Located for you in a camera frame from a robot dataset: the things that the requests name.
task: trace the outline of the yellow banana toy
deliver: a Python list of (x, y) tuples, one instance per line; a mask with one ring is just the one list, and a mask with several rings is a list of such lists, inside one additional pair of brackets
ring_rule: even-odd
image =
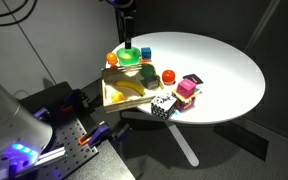
[(141, 96), (145, 95), (144, 87), (141, 84), (134, 82), (134, 81), (119, 80), (119, 81), (115, 81), (114, 85), (121, 86), (121, 87), (128, 87), (138, 92)]

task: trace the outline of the dark floor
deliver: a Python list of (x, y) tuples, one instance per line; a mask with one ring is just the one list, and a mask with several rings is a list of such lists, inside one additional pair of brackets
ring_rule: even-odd
[[(100, 82), (84, 90), (95, 96), (101, 93)], [(106, 114), (103, 107), (93, 117), (120, 120), (118, 112)], [(215, 125), (177, 124), (200, 160), (198, 167), (189, 164), (164, 123), (131, 122), (133, 133), (116, 151), (136, 179), (288, 179), (288, 140), (245, 118), (231, 122), (268, 141), (265, 160), (214, 132)]]

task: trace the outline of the table leg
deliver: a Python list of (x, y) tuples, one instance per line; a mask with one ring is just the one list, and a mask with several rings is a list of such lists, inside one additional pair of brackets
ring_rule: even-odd
[(175, 140), (177, 141), (178, 145), (181, 147), (182, 151), (184, 152), (186, 158), (191, 163), (192, 166), (196, 167), (199, 164), (199, 160), (197, 159), (195, 153), (191, 149), (191, 147), (186, 142), (185, 138), (183, 137), (182, 133), (178, 130), (176, 125), (171, 121), (165, 121), (168, 129), (173, 134)]

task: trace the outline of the blue block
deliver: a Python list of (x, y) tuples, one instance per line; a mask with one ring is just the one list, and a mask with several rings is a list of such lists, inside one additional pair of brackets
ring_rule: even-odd
[(143, 60), (151, 59), (152, 56), (151, 48), (149, 47), (141, 48), (141, 55)]

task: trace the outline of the white round table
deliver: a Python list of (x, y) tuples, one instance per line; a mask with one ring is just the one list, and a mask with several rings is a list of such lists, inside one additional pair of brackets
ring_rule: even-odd
[[(204, 82), (195, 107), (165, 121), (192, 166), (197, 166), (199, 160), (174, 122), (211, 124), (232, 120), (253, 109), (264, 95), (265, 80), (259, 67), (243, 52), (221, 41), (197, 34), (160, 32), (135, 37), (132, 46), (151, 48), (157, 74), (171, 69), (177, 83), (188, 74), (196, 74)], [(177, 83), (165, 86), (165, 91), (176, 89)], [(151, 114), (150, 103), (138, 109)]]

